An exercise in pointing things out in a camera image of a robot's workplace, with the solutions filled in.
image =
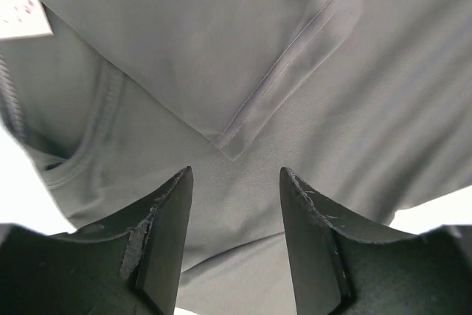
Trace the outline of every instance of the label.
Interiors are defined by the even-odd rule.
[[[0,40],[52,35],[40,0],[0,0]]]

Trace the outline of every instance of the black clamp jaw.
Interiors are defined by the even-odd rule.
[[[472,314],[472,226],[399,232],[285,168],[280,191],[298,315]]]
[[[74,234],[0,225],[0,314],[173,314],[192,184],[184,169]]]
[[[282,169],[280,196],[299,315],[472,314],[472,227],[390,229]],[[171,315],[192,172],[68,235],[0,225],[0,314]]]

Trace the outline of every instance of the seam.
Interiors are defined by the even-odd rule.
[[[13,130],[15,137],[25,143],[27,140],[24,112],[18,98],[18,94],[13,83],[7,63],[3,54],[0,52],[0,93],[3,96],[5,111],[9,119],[9,124]]]
[[[66,172],[64,176],[61,176],[59,179],[55,179],[53,181],[48,181],[46,183],[48,188],[54,189],[68,183],[77,175],[79,175],[91,162],[94,155],[94,149],[102,142],[103,137],[108,131],[109,122],[113,116],[113,113],[116,111],[118,97],[122,88],[122,73],[118,69],[114,68],[111,76],[111,84],[106,95],[103,112],[97,121],[97,131],[92,138],[92,142],[89,145],[88,150],[84,152],[83,158],[71,170]]]
[[[277,60],[274,62],[274,64],[271,66],[271,68],[267,71],[267,73],[264,75],[264,78],[257,84],[256,88],[252,91],[252,93],[246,98],[246,100],[244,101],[244,103],[241,105],[241,107],[239,108],[239,110],[237,110],[236,114],[233,116],[233,118],[231,119],[231,121],[229,122],[229,124],[226,126],[226,128],[224,129],[224,131],[218,136],[217,140],[220,140],[221,137],[228,131],[228,129],[231,127],[232,123],[235,121],[236,117],[238,116],[238,114],[241,112],[241,110],[243,110],[244,106],[247,104],[247,102],[251,99],[252,95],[254,95],[254,93],[259,89],[259,87],[264,83],[264,81],[266,81],[267,77],[271,74],[271,71],[272,69],[282,60],[284,54],[294,45],[294,43],[296,42],[296,40],[301,36],[303,35],[303,33],[305,32],[305,30],[326,10],[326,7],[331,3],[332,0],[328,0],[324,5],[323,7],[319,10],[319,12],[316,13],[316,15],[308,22],[308,24],[306,24],[305,27],[303,27],[302,31],[299,32],[299,34],[295,37],[295,39],[290,42],[290,44],[287,46],[287,48],[285,48],[285,50],[283,51],[283,53],[277,58]],[[299,54],[299,51],[292,57],[291,61],[294,59],[294,57],[296,55]],[[232,134],[230,137],[227,137],[226,139],[231,139],[232,137],[235,136],[235,134],[240,130],[241,126],[236,130],[236,132],[234,134]],[[222,145],[222,147],[226,146],[228,144],[228,142],[224,143]]]
[[[345,1],[342,1],[338,7],[333,11],[333,14],[331,14],[331,16],[320,26],[320,28],[317,29],[317,31],[315,31],[314,34],[312,34],[309,39],[306,40],[305,44],[302,46],[302,48],[300,48],[299,51],[297,51],[294,56],[289,60],[289,62],[283,67],[282,71],[277,75],[277,77],[274,79],[274,81],[271,83],[271,85],[264,91],[264,93],[262,94],[262,96],[260,97],[260,99],[254,104],[254,106],[251,108],[251,110],[249,111],[249,113],[246,115],[246,117],[244,118],[244,120],[242,121],[242,123],[236,128],[236,130],[231,133],[229,136],[225,137],[225,142],[221,145],[221,148],[224,148],[226,147],[230,142],[231,142],[231,139],[234,138],[234,136],[239,132],[239,130],[241,129],[241,127],[243,127],[244,123],[246,123],[247,119],[251,116],[251,114],[254,112],[254,110],[257,108],[257,104],[264,98],[264,96],[268,93],[268,91],[271,89],[271,87],[279,80],[279,78],[282,76],[282,74],[285,72],[285,70],[288,68],[288,66],[290,64],[292,64],[292,62],[296,59],[296,57],[298,56],[298,54],[308,45],[308,43],[311,41],[311,39],[319,32],[323,29],[323,27],[325,26],[325,24],[327,22],[329,22],[331,20],[331,18],[337,13],[338,9],[343,5]]]
[[[186,269],[185,271],[183,271],[181,274],[187,274],[187,272],[193,272],[193,271],[195,271],[196,269],[198,269],[199,267],[202,267],[205,263],[207,263],[207,262],[209,262],[209,261],[218,259],[219,257],[224,257],[225,255],[231,254],[232,252],[235,252],[235,251],[237,251],[237,250],[239,250],[239,249],[243,249],[243,248],[246,248],[246,247],[249,247],[249,246],[253,246],[253,245],[256,245],[256,246],[257,246],[258,244],[263,243],[264,241],[272,240],[272,239],[278,238],[280,235],[284,235],[284,234],[285,234],[285,232],[276,232],[275,234],[267,235],[267,236],[261,237],[261,238],[256,239],[256,240],[248,241],[248,242],[246,242],[246,243],[242,243],[242,244],[240,244],[240,245],[233,246],[232,248],[227,249],[227,250],[222,251],[222,252],[219,252],[219,253],[217,253],[216,255],[209,256],[208,258],[206,258],[206,259],[200,261],[200,262],[197,263],[196,265],[189,267],[188,269]]]

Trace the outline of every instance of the white tag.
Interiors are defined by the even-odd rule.
[[[52,35],[39,0],[0,0],[0,40]]]

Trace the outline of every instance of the stitching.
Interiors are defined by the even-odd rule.
[[[88,147],[88,151],[86,151],[83,155],[81,161],[79,161],[70,171],[68,171],[64,176],[61,176],[59,179],[54,181],[48,181],[47,187],[49,188],[57,188],[66,184],[67,182],[74,179],[78,174],[80,174],[83,169],[90,163],[91,158],[94,155],[94,148],[96,148],[102,141],[103,137],[105,136],[109,124],[109,120],[113,113],[116,111],[115,108],[117,106],[117,99],[119,93],[121,92],[122,88],[122,73],[118,72],[117,69],[113,69],[113,73],[111,74],[112,80],[110,87],[108,89],[108,94],[105,99],[105,105],[103,108],[103,112],[98,119],[98,128],[95,132],[95,137],[92,138],[92,142]]]
[[[7,116],[15,137],[25,143],[27,134],[25,130],[24,112],[17,95],[15,84],[13,83],[7,63],[3,54],[0,52],[0,93],[4,98]]]
[[[326,9],[326,7],[331,3],[332,0],[328,0],[324,5],[323,7],[319,10],[319,12],[316,13],[316,15],[308,22],[308,24],[303,27],[302,31],[299,32],[299,34],[295,37],[295,39],[290,42],[290,44],[287,46],[287,48],[283,51],[283,53],[277,58],[277,60],[274,62],[274,64],[271,66],[271,68],[267,71],[267,73],[264,75],[264,78],[257,84],[256,88],[252,91],[252,93],[246,98],[246,100],[244,101],[244,103],[241,105],[241,107],[239,108],[239,110],[237,110],[236,114],[233,116],[233,118],[231,119],[231,121],[229,122],[229,124],[226,126],[226,128],[224,129],[224,131],[218,136],[217,140],[220,140],[221,137],[228,131],[228,129],[231,127],[232,123],[235,121],[236,117],[238,116],[238,114],[241,112],[241,110],[244,108],[244,106],[247,104],[247,102],[251,99],[252,95],[259,89],[259,87],[264,83],[264,81],[266,81],[266,78],[271,74],[271,71],[272,69],[280,62],[280,60],[283,58],[284,54],[293,46],[293,44],[295,43],[295,41],[305,32],[305,30],[319,17],[319,15],[321,13],[323,13],[323,11]],[[230,137],[226,138],[226,139],[231,139],[232,137],[234,137],[236,135],[236,133],[240,130],[242,125],[240,125],[238,127],[238,129],[236,130],[236,132],[234,134],[232,134]],[[228,142],[224,143],[222,145],[222,147],[226,146],[228,144]]]
[[[320,28],[317,29],[317,31],[315,31],[314,34],[312,34],[312,36],[309,37],[309,39],[307,39],[307,41],[305,42],[305,44],[302,46],[302,48],[300,48],[300,50],[295,53],[295,55],[290,59],[290,61],[283,67],[282,71],[277,75],[277,77],[274,79],[274,81],[271,83],[271,85],[264,91],[263,95],[260,97],[260,99],[257,101],[257,103],[259,103],[263,98],[264,96],[268,93],[268,91],[271,89],[271,87],[278,81],[278,79],[280,78],[280,76],[282,76],[282,74],[285,72],[285,70],[288,68],[288,66],[296,59],[297,55],[308,45],[308,43],[311,41],[311,39],[319,32],[323,29],[323,27],[325,26],[325,24],[337,13],[337,10],[340,8],[340,6],[343,5],[345,1],[341,2],[338,7],[334,10],[333,14],[320,26]],[[225,142],[221,145],[222,148],[226,147],[231,139],[239,132],[239,130],[241,129],[241,127],[243,127],[244,123],[246,123],[247,119],[251,116],[252,112],[254,112],[254,110],[257,108],[257,103],[254,104],[254,107],[249,111],[249,113],[247,114],[246,118],[242,121],[242,123],[236,128],[236,130],[231,134],[229,135],[228,137],[225,138]]]

